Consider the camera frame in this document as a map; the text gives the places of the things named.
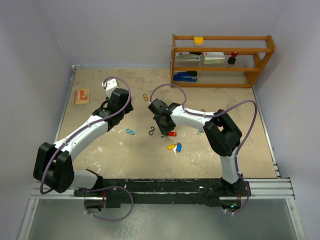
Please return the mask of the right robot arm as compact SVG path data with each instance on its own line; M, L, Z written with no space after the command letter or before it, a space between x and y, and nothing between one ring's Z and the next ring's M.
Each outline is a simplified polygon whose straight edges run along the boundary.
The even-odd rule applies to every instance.
M211 149L220 157L222 167L222 190L228 196L240 190L240 170L235 160L241 144L242 132L222 109L218 112L203 112L186 108L179 103L167 105L155 99L148 105L162 135L167 136L177 125L197 129L205 133Z

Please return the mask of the red tag key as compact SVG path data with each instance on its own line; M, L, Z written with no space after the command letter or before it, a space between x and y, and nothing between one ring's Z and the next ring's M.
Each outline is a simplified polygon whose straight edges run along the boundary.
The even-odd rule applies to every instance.
M176 137L177 136L177 132L175 131L170 131L168 133L165 133L161 136L161 138L164 138L164 137Z

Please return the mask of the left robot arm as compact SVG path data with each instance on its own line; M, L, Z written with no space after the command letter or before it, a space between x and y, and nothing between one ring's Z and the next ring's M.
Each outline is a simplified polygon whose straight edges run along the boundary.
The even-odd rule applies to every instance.
M118 125L126 114L133 110L131 93L115 88L89 119L65 138L44 142L38 149L33 178L40 185L63 193L69 188L85 189L91 196L103 191L101 176L91 170L75 170L73 161L100 136Z

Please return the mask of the green tag key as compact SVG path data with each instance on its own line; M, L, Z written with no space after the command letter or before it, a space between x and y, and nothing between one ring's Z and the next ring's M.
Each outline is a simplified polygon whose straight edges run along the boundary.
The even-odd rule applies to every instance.
M196 134L196 135L201 135L202 133L203 131L200 131L200 130L191 132L191 134Z

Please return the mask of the black carabiner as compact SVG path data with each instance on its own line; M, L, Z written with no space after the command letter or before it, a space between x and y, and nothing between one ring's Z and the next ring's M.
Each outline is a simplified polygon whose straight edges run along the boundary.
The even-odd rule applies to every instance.
M152 136L152 135L154 134L154 131L155 131L155 127L154 127L154 126L151 126L148 134L149 134L150 136Z

